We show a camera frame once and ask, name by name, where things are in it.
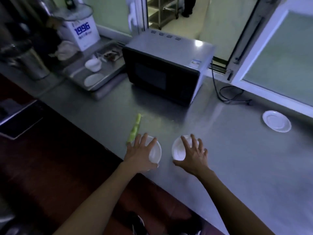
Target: food item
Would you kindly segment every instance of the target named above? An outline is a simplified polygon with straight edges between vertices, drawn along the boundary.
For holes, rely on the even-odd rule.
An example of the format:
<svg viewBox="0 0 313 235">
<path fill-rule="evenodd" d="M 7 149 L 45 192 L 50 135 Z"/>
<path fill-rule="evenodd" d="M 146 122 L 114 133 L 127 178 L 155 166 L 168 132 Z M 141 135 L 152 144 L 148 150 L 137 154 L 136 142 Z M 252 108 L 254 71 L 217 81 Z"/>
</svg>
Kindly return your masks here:
<svg viewBox="0 0 313 235">
<path fill-rule="evenodd" d="M 135 140 L 137 134 L 138 134 L 138 131 L 139 131 L 139 124 L 140 124 L 140 120 L 141 120 L 141 114 L 139 113 L 137 115 L 137 118 L 136 118 L 136 122 L 133 126 L 133 129 L 131 130 L 131 133 L 129 134 L 129 137 L 128 137 L 128 140 L 127 142 L 132 142 Z"/>
</svg>

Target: white cup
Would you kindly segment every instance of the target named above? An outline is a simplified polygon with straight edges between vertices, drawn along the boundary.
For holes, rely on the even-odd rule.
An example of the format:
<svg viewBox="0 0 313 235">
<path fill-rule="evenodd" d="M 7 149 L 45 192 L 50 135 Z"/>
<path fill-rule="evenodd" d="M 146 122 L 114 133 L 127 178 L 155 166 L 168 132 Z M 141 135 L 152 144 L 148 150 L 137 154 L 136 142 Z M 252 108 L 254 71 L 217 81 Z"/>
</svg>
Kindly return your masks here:
<svg viewBox="0 0 313 235">
<path fill-rule="evenodd" d="M 98 72 L 101 69 L 101 65 L 100 59 L 90 59 L 85 63 L 85 67 L 92 72 Z"/>
</svg>

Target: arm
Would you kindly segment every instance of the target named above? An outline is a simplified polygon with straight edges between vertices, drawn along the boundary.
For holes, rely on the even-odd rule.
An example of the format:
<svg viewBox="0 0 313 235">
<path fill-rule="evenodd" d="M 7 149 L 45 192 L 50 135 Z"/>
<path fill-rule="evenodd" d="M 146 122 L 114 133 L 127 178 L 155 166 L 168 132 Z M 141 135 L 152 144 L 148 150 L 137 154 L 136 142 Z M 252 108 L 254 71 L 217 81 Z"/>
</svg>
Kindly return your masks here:
<svg viewBox="0 0 313 235">
<path fill-rule="evenodd" d="M 203 149 L 201 139 L 199 147 L 194 135 L 191 134 L 193 145 L 189 146 L 182 136 L 186 149 L 183 161 L 174 160 L 176 166 L 196 176 L 207 190 L 216 206 L 230 235 L 274 235 L 274 233 L 244 205 L 208 167 L 208 150 Z"/>
<path fill-rule="evenodd" d="M 134 146 L 127 144 L 127 153 L 113 174 L 93 192 L 61 225 L 54 235 L 100 235 L 103 233 L 111 213 L 128 182 L 139 172 L 157 167 L 149 161 L 149 153 L 157 139 L 145 146 L 147 134 Z"/>
</svg>

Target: metal tray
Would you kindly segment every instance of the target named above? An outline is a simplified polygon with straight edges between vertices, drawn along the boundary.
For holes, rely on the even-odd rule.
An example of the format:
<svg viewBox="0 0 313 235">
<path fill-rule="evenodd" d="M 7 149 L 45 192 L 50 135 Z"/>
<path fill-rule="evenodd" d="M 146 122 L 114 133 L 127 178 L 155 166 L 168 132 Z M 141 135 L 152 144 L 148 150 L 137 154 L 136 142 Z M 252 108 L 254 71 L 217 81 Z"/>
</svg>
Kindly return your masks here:
<svg viewBox="0 0 313 235">
<path fill-rule="evenodd" d="M 107 43 L 104 47 L 94 52 L 92 55 L 99 57 L 103 55 L 106 51 L 114 47 L 122 49 L 124 47 L 124 44 L 112 40 L 109 43 Z M 68 78 L 71 81 L 73 81 L 75 84 L 79 85 L 80 87 L 82 87 L 83 89 L 87 91 L 95 91 L 99 89 L 100 87 L 102 87 L 109 80 L 111 80 L 114 76 L 119 74 L 120 71 L 122 71 L 125 67 L 125 61 L 123 57 L 120 57 L 115 62 L 104 62 L 103 60 L 101 60 L 101 62 L 102 62 L 101 69 L 98 72 L 92 72 L 88 70 L 87 68 L 85 68 L 85 66 L 82 66 L 78 68 L 76 71 L 72 72 L 70 75 L 68 75 Z M 104 78 L 102 78 L 99 82 L 95 83 L 94 85 L 90 87 L 86 87 L 84 85 L 84 80 L 88 76 L 96 74 L 96 73 L 100 73 L 104 75 Z"/>
</svg>

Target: white saucer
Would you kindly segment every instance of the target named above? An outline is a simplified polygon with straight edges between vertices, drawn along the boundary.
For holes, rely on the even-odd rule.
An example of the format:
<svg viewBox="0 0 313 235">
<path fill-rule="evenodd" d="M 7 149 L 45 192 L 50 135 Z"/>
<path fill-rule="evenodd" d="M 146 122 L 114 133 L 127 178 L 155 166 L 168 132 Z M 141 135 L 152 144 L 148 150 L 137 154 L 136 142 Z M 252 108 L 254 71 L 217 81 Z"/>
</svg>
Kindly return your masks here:
<svg viewBox="0 0 313 235">
<path fill-rule="evenodd" d="M 272 130 L 281 133 L 286 133 L 291 130 L 291 122 L 289 121 L 289 119 L 277 111 L 265 111 L 262 118 L 265 124 Z"/>
<path fill-rule="evenodd" d="M 190 147 L 192 146 L 193 142 L 192 142 L 192 138 L 190 137 L 190 135 L 184 135 L 184 137 L 187 139 L 187 142 L 189 143 Z M 175 160 L 177 161 L 182 161 L 185 159 L 186 157 L 186 150 L 185 150 L 185 146 L 182 143 L 182 139 L 180 137 L 178 137 L 172 146 L 172 156 Z"/>
<path fill-rule="evenodd" d="M 104 75 L 101 73 L 92 74 L 84 80 L 84 85 L 86 87 L 93 86 L 94 84 L 98 83 L 100 80 L 104 78 Z"/>
<path fill-rule="evenodd" d="M 153 140 L 152 136 L 148 136 L 145 146 L 148 146 L 148 144 Z M 154 145 L 154 147 L 151 149 L 150 154 L 149 154 L 149 161 L 152 163 L 156 163 L 158 164 L 159 161 L 161 160 L 162 157 L 162 148 L 161 145 L 159 143 L 159 141 L 157 141 L 157 143 Z"/>
</svg>

